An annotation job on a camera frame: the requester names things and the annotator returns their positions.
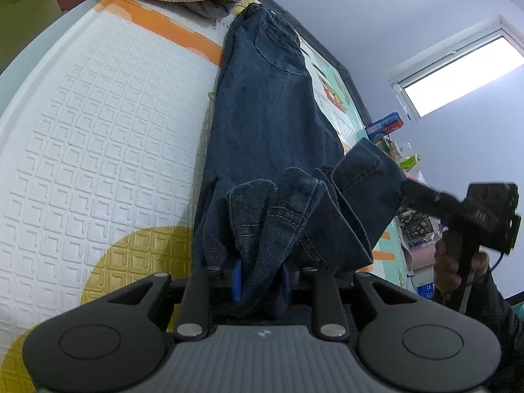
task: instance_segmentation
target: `jeans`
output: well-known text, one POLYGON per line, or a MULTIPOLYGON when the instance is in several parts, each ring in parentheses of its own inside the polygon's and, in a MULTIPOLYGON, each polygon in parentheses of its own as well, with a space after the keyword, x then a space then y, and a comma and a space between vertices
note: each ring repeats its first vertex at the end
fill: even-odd
POLYGON ((196 265, 242 261, 240 303, 219 311, 278 314, 288 258, 332 272, 371 264, 403 179, 365 139, 343 156, 295 32, 248 6, 226 38, 193 240, 196 265))

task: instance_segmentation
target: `black sleeve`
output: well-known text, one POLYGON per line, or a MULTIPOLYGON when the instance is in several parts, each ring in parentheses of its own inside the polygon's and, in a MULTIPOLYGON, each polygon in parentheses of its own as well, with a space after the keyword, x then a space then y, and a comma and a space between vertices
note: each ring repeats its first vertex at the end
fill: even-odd
POLYGON ((502 298, 491 274, 484 282, 473 285, 466 315, 490 328, 497 336, 502 349, 499 371, 512 367, 512 373, 521 379, 524 367, 524 325, 502 298))

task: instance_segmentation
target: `hand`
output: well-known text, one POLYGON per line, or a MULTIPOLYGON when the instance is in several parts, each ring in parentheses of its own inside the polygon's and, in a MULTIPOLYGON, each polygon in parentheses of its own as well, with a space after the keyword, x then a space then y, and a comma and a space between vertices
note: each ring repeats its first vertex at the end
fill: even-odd
MULTIPOLYGON (((457 275, 458 256, 462 249, 462 234, 447 231, 442 234, 442 239, 435 246, 434 280, 435 288, 443 294, 455 291, 462 279, 457 275)), ((489 256, 486 253, 476 253, 471 259, 471 268, 475 272, 473 282, 483 282, 489 267, 489 256)))

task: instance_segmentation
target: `blue clip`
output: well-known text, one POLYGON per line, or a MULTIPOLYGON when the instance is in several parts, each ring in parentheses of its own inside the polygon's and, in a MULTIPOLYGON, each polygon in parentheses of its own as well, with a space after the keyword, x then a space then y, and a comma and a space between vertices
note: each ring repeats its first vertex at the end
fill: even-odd
POLYGON ((282 265, 282 295, 286 304, 291 301, 291 277, 286 262, 282 265))
POLYGON ((231 278, 231 298, 235 303, 240 303, 242 291, 242 260, 237 260, 231 278))

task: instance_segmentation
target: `metal screw head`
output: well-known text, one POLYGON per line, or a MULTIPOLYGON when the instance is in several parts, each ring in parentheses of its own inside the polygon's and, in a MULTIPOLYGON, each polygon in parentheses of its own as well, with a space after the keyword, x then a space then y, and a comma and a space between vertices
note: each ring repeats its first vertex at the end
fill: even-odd
POLYGON ((222 276, 222 268, 220 266, 207 266, 208 273, 211 279, 218 279, 222 276))
POLYGON ((178 325, 177 332, 184 337, 196 337, 204 332, 204 329, 197 323, 183 323, 178 325))
POLYGON ((342 337, 346 333, 346 328, 337 323, 328 323, 320 327, 322 335, 330 338, 342 337))

